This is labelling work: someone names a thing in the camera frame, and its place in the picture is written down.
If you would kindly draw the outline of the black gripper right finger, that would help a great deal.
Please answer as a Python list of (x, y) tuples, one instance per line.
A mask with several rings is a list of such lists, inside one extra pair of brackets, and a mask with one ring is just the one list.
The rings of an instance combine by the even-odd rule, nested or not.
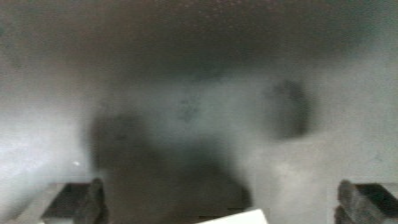
[(351, 183), (337, 186), (334, 224), (398, 224), (398, 183)]

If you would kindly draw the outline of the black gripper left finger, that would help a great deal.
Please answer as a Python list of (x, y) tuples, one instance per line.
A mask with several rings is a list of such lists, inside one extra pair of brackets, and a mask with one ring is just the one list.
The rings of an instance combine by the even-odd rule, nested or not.
[(44, 224), (108, 224), (103, 181), (67, 183), (40, 215)]

